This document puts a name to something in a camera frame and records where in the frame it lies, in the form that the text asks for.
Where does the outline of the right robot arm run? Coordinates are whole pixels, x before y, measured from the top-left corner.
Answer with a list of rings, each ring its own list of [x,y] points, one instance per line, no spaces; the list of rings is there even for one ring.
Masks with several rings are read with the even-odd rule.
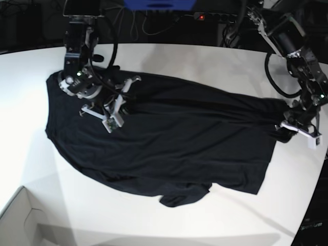
[[[89,100],[91,105],[84,105],[82,113],[99,118],[109,131],[122,127],[121,108],[140,76],[116,84],[96,72],[93,63],[104,60],[94,53],[99,41],[97,20],[105,17],[100,1],[66,1],[63,15],[69,19],[69,25],[64,39],[66,54],[60,89],[69,96]]]

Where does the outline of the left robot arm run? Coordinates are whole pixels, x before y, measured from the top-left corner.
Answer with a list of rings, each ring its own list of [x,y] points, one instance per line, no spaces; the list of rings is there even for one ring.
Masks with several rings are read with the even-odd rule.
[[[227,39],[236,36],[245,16],[256,26],[257,32],[272,51],[285,59],[289,74],[300,85],[296,93],[283,92],[270,75],[271,55],[266,55],[264,67],[270,84],[280,95],[294,100],[293,106],[284,113],[284,120],[277,125],[277,130],[287,129],[302,134],[317,146],[322,137],[319,132],[319,112],[327,104],[327,76],[306,42],[306,32],[290,13],[275,9],[264,10],[241,1],[235,26]]]

